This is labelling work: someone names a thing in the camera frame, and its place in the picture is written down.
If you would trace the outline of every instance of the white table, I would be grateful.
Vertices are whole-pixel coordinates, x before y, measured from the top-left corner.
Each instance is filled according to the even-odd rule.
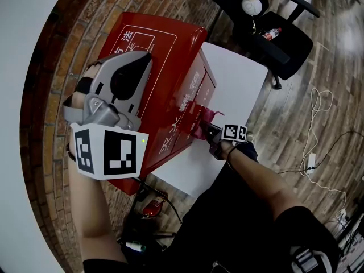
[[[213,124],[245,125],[257,100],[267,68],[227,49],[203,43],[203,53],[217,81],[208,108],[221,111]],[[198,197],[208,189],[225,161],[218,161],[209,153],[206,141],[195,139],[191,146],[152,172],[179,190]]]

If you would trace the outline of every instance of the black t-shirt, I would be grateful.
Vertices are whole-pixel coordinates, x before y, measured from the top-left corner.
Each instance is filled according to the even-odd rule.
[[[305,207],[287,209],[275,221],[246,183],[224,166],[211,188],[183,218],[172,245],[146,272],[292,272],[291,247],[327,255],[335,272],[338,247]],[[136,272],[109,260],[86,260],[85,273]]]

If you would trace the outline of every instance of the plastic bottle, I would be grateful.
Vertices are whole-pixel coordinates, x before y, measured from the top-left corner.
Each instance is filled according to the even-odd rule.
[[[263,34],[263,37],[266,38],[267,40],[272,40],[273,38],[276,38],[281,31],[282,31],[282,29],[280,27],[273,28],[269,32],[266,32],[265,34]]]

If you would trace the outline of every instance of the black sleeve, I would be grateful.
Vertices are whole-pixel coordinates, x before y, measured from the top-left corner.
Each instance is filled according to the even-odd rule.
[[[85,273],[99,273],[99,272],[110,272],[110,273],[129,273],[132,271],[130,266],[126,263],[112,260],[103,259],[90,259],[84,260],[84,271]]]
[[[328,257],[332,271],[339,261],[339,248],[327,228],[318,221],[312,212],[303,207],[289,208],[275,220],[274,244],[282,266],[291,266],[291,247],[305,247],[320,251]]]

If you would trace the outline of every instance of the brick wall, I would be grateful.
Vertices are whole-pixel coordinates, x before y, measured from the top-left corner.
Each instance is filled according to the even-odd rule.
[[[218,7],[211,0],[59,0],[35,47],[24,86],[20,153],[34,215],[66,272],[82,269],[72,223],[65,144],[70,129],[60,108],[80,74],[94,61],[123,11],[162,15],[209,28]],[[134,197],[102,183],[116,235]]]

